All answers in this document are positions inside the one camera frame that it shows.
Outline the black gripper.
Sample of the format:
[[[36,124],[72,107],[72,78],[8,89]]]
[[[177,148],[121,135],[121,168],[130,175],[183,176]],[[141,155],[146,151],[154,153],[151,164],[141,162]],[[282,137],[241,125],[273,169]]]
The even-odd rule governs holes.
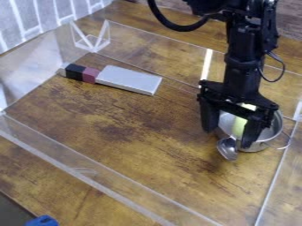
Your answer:
[[[273,115],[278,105],[258,91],[247,95],[237,95],[235,89],[227,90],[226,84],[210,80],[201,80],[201,93],[197,100],[201,105],[202,128],[211,132],[218,127],[219,111],[226,111],[247,119],[241,147],[250,148],[257,142],[262,131],[272,126]]]

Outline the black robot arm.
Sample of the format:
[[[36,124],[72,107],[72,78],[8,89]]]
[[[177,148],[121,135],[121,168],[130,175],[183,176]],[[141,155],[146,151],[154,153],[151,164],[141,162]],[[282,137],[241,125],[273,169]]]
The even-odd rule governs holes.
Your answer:
[[[278,105],[260,93],[266,56],[277,47],[277,0],[185,0],[205,18],[219,14],[226,21],[226,72],[221,82],[199,82],[202,126],[218,128],[222,111],[242,117],[241,147],[249,148],[272,125]]]

